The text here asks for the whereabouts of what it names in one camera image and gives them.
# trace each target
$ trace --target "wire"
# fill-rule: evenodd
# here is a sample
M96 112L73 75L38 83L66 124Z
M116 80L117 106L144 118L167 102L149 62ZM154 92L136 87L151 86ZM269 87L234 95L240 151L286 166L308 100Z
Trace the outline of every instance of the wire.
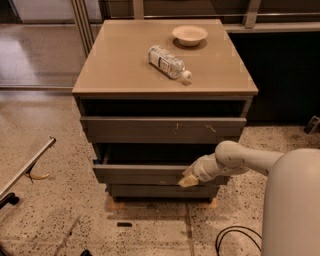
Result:
M260 246L258 245L258 243L249 235L247 234L246 232L242 231L242 230L239 230L239 229L233 229L233 228L242 228L242 229L246 229L246 230L249 230L251 231L252 233L254 233L255 235L257 235L260 239L262 239L262 236L259 235L256 231L254 231L253 229L251 228L247 228L247 227L244 227L244 226L230 226L228 228L225 228L223 230L221 230L219 232L219 234L217 235L217 238L216 238L216 241L215 241L215 249L216 249L216 252L217 252L217 256L220 256L220 248L221 248L221 243L222 243L222 240L223 238L228 234L228 233L231 233L231 232L238 232L238 233L242 233L244 234L245 236L247 236L248 238L250 238L250 240L257 246L257 248L259 249L259 251L261 252L261 248Z

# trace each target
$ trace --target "plastic bottle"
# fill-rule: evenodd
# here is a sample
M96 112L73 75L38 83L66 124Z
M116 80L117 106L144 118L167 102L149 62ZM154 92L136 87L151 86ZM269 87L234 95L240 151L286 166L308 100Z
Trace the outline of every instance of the plastic bottle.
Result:
M192 73L186 70L184 61L160 45L154 45L149 49L148 59L170 78L179 79L184 85L191 83Z

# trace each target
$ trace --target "wooden tabletop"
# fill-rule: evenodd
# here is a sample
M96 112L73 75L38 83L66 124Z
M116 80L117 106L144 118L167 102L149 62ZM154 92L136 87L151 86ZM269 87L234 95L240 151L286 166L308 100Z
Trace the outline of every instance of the wooden tabletop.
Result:
M183 47L172 35L181 25L208 31L198 46ZM183 85L148 62L161 45L181 57L192 72ZM258 89L220 20L105 21L73 89L74 95L256 95Z

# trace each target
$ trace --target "concrete floor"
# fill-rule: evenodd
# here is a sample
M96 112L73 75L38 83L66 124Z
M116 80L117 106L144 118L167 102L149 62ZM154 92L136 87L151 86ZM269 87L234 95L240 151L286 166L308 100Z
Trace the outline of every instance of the concrete floor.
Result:
M28 32L17 25L0 26L1 83L74 83L84 62L74 28L73 32L66 27L57 27L56 31L26 28ZM30 39L33 32L29 29L39 41ZM68 35L62 36L63 31L68 31L70 40ZM19 39L20 32L24 39ZM64 38L74 45L58 44L57 34L61 42ZM4 35L16 38L16 42ZM20 202L0 210L0 246L8 255L73 256L89 249L94 256L206 256L216 255L216 236L226 227L242 225L261 234L267 178L253 171L232 177L211 204L174 200L115 203L94 176L94 152L79 118L71 95L0 92L0 189L48 141L49 135L57 139L34 167L35 174L48 173L49 178L32 183L22 177L12 188ZM302 129L246 127L240 143L279 152L320 148L320 134L306 135ZM123 227L123 223L132 226ZM226 236L221 254L260 255L239 233Z

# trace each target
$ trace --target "bowl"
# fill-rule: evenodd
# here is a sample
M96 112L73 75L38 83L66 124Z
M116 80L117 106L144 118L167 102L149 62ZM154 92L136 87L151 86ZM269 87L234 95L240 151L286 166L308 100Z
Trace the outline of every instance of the bowl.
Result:
M207 30L193 25L176 27L172 34L179 40L181 45L188 47L198 45L201 40L208 36Z

